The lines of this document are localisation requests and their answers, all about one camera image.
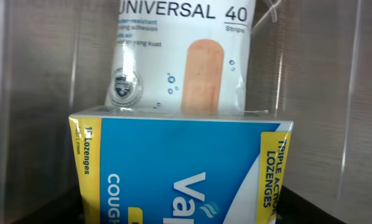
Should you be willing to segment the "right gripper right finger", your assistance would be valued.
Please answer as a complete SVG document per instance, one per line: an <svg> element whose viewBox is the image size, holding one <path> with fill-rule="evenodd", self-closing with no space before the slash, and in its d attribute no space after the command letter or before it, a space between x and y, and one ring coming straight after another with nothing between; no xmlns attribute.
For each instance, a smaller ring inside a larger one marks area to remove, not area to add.
<svg viewBox="0 0 372 224"><path fill-rule="evenodd" d="M282 186L276 224L345 224L308 200Z"/></svg>

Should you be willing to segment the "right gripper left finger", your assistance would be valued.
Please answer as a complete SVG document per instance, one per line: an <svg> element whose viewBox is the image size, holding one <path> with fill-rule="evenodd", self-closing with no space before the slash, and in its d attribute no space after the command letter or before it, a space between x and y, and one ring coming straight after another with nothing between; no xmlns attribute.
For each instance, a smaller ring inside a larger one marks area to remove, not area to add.
<svg viewBox="0 0 372 224"><path fill-rule="evenodd" d="M61 194L55 200L30 215L16 221L16 224L82 224L83 205L77 187Z"/></svg>

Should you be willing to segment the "blue VapoDrops lozenge box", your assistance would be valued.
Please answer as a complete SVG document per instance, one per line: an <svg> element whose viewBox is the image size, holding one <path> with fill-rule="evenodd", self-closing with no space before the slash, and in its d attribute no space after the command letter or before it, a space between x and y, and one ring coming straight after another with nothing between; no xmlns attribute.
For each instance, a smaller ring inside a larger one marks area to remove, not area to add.
<svg viewBox="0 0 372 224"><path fill-rule="evenodd" d="M292 121L97 107L70 115L86 223L274 223Z"/></svg>

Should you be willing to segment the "clear plastic container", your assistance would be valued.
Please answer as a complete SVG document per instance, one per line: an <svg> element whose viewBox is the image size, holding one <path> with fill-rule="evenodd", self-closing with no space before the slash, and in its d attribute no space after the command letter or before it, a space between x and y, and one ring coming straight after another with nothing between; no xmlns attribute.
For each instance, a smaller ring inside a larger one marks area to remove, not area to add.
<svg viewBox="0 0 372 224"><path fill-rule="evenodd" d="M0 1L0 223L78 188L68 116L102 105L117 1ZM372 1L258 1L246 108L294 122L284 186L372 223Z"/></svg>

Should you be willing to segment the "white Hansaplast plaster box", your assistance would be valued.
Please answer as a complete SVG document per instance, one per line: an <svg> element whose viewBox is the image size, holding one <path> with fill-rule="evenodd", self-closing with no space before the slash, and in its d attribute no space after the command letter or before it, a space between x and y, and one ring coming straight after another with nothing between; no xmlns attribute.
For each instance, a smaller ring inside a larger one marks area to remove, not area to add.
<svg viewBox="0 0 372 224"><path fill-rule="evenodd" d="M105 103L242 111L255 0L121 0Z"/></svg>

